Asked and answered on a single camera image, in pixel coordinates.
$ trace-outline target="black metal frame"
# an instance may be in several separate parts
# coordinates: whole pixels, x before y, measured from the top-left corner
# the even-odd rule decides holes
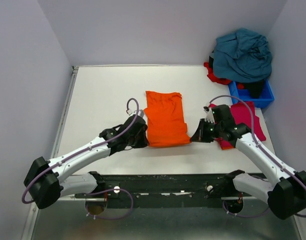
[[[261,173],[251,175],[264,178]],[[95,189],[94,193],[119,186],[132,195],[134,208],[219,208],[222,207],[222,197],[239,196],[230,184],[232,177],[229,174],[102,175],[101,179],[105,181],[105,186]],[[212,190],[208,191],[208,186],[212,186]],[[85,195],[81,193],[75,197],[84,199]],[[87,198],[104,198],[104,194]],[[127,194],[113,191],[108,194],[108,208],[129,206]]]

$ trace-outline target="teal cloth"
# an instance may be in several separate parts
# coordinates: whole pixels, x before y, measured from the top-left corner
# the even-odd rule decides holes
[[[239,83],[266,79],[272,72],[272,54],[266,37],[240,28],[216,39],[214,75]]]

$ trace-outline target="magenta cloth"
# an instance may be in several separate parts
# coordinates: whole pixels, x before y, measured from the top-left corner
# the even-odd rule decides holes
[[[258,139],[260,141],[265,141],[266,137],[262,131],[261,125],[259,123],[259,118],[258,116],[255,115],[255,106],[254,103],[251,101],[247,101],[246,102],[247,105],[249,105],[249,107],[252,110],[253,113],[253,117],[254,117],[254,132],[256,134],[256,136],[258,137]],[[234,105],[232,105],[230,107],[231,109],[231,113],[235,119],[235,123],[236,124],[241,124],[241,123],[245,123],[247,126],[249,126],[249,128],[251,128],[251,116],[249,114],[249,110],[245,107],[245,105],[241,102],[238,102]],[[220,140],[219,142],[220,147],[225,150],[225,149],[232,149],[233,146],[224,140]]]

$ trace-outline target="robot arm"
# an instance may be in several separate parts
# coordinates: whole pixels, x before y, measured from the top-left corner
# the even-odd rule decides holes
[[[286,219],[306,208],[306,192],[294,180],[296,177],[306,186],[305,171],[297,172],[283,163],[261,143],[256,135],[254,139],[247,125],[235,124],[227,105],[205,107],[204,110],[207,117],[200,120],[191,141],[209,143],[220,137],[244,153],[268,179],[263,181],[243,171],[235,171],[229,175],[236,190],[267,203],[271,211],[280,219]]]
[[[34,160],[24,185],[38,208],[47,208],[59,197],[88,194],[96,188],[101,188],[104,181],[96,172],[81,176],[72,174],[94,161],[123,151],[127,146],[134,149],[146,147],[147,125],[142,118],[143,115],[142,110],[139,110],[138,115],[135,112],[130,113],[124,124],[103,130],[98,137],[68,154],[48,161],[43,157]]]

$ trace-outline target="black cloth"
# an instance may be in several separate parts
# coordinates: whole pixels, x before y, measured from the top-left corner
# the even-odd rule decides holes
[[[265,84],[265,80],[261,80],[261,81],[256,81],[256,82],[250,82],[250,83],[243,83],[244,88],[246,88],[249,91],[249,95],[254,98],[257,99],[261,96],[261,93],[263,91],[264,88],[264,84]]]

